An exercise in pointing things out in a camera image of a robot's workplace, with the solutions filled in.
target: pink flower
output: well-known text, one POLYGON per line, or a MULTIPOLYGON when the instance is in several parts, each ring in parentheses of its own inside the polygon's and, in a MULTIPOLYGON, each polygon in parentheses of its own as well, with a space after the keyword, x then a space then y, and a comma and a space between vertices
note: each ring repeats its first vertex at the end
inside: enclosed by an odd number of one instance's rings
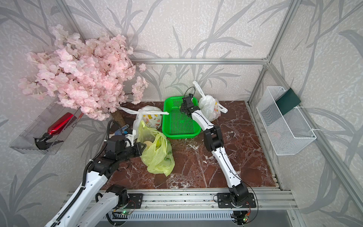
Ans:
POLYGON ((74 100, 72 100, 72 99, 68 100, 68 99, 64 98, 64 99, 61 99, 60 104, 62 104, 64 107, 72 107, 74 104, 74 100))
MULTIPOLYGON (((58 47, 53 53, 27 54, 28 60, 37 65, 39 73, 34 81, 20 79, 22 92, 37 99, 58 93, 59 104, 68 108, 81 108, 88 117, 104 120, 115 112, 120 103, 126 102, 124 82, 135 77, 136 66, 128 55, 133 48, 126 47, 121 35, 109 38, 80 40, 77 33, 69 34, 63 26, 50 27, 58 47)), ((139 65, 140 71, 146 65, 139 65)), ((132 86, 133 103, 139 103, 148 83, 138 77, 132 86)))
POLYGON ((24 88, 23 89, 23 94, 32 94, 34 92, 33 89, 30 89, 30 88, 24 88))
POLYGON ((142 63, 141 65, 139 65, 139 69, 140 69, 140 72, 143 72, 146 70, 146 65, 144 63, 142 63))

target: printed plastic bag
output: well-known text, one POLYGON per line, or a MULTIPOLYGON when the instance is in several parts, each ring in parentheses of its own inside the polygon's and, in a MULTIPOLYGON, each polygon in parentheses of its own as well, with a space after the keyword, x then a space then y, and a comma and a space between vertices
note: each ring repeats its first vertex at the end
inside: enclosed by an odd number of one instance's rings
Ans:
POLYGON ((142 120, 146 122, 145 124, 147 127, 158 129, 162 123, 161 114, 169 114, 168 112, 162 112, 161 109, 157 108, 156 106, 144 106, 138 111, 130 110, 125 107, 119 107, 119 109, 129 114, 136 114, 136 120, 132 126, 132 128, 136 130, 135 139, 138 137, 138 129, 142 120))
POLYGON ((198 102, 198 106, 202 111, 203 115, 209 121, 216 120, 221 115, 221 112, 228 112, 228 110, 224 106, 219 104, 219 101, 216 98, 213 98, 210 95, 205 95, 196 81, 193 81, 193 84, 197 91, 202 95, 201 99, 198 102))
POLYGON ((147 171, 154 174, 163 173, 168 176, 175 166, 170 141, 166 139, 163 133, 147 127, 144 121, 140 122, 138 131, 137 142, 145 142, 147 145, 141 155, 141 160, 147 166, 147 171))

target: green tray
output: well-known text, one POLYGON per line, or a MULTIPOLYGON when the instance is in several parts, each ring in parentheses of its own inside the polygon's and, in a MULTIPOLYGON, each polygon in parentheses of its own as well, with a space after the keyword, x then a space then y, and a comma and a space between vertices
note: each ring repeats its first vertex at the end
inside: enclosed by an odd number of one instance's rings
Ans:
MULTIPOLYGON (((164 102, 164 111, 169 115, 163 115, 163 133, 171 139, 186 139, 196 137, 201 128, 197 122, 180 112, 183 96, 167 98, 164 102)), ((193 97, 194 105, 198 106, 198 100, 193 97)))

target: leaf pattern wallpaper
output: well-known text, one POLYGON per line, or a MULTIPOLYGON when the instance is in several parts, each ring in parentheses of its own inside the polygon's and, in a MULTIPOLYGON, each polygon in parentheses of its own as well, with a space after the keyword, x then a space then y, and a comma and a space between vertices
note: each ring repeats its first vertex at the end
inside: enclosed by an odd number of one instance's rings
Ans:
POLYGON ((82 119, 56 155, 20 154, 9 148, 53 101, 24 96, 17 85, 18 79, 37 73, 25 54, 53 45, 48 26, 67 25, 61 14, 51 15, 54 6, 48 0, 0 1, 1 227, 44 226, 79 185, 85 161, 96 151, 95 142, 107 124, 82 119))
MULTIPOLYGON (((122 34, 134 58, 264 58, 290 1, 66 1, 85 38, 122 34)), ((52 13, 59 13, 56 8, 52 13)), ((183 95, 196 80, 219 100, 247 100, 260 65, 148 65, 145 101, 183 95)))
MULTIPOLYGON (((81 35, 123 34, 133 57, 264 58, 288 1, 67 1, 81 35)), ((53 101, 25 97, 18 79, 36 74, 25 54, 52 49, 50 25, 67 21, 55 1, 0 2, 0 223, 42 226, 79 185, 107 122, 82 118, 56 155, 20 154, 9 144, 53 101)), ((220 100, 247 100, 260 65, 148 65, 145 100, 180 95, 193 80, 220 100)))
MULTIPOLYGON (((363 186, 363 1, 302 2, 272 62, 363 186)), ((268 73, 254 97, 277 86, 268 73)), ((276 156, 258 117, 279 180, 307 226, 363 226, 363 217, 314 143, 276 156)))

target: marble floor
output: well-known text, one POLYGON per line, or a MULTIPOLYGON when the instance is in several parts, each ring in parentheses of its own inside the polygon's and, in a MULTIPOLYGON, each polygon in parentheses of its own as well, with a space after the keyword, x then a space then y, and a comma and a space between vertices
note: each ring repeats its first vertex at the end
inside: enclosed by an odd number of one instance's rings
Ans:
MULTIPOLYGON (((138 110, 146 105, 163 109, 164 102, 127 103, 124 107, 138 110)), ((213 123, 222 129, 226 152, 241 179, 252 187, 275 186, 260 142, 256 135, 244 101, 225 101, 228 109, 213 123)), ((121 111, 126 123, 132 126, 135 115, 121 111)), ((175 167, 169 176, 151 174, 140 157, 120 164, 120 170, 113 174, 103 189, 112 184, 128 189, 170 189, 227 187, 223 172, 217 160, 206 150, 203 133, 193 139, 169 139, 175 160, 175 167)))

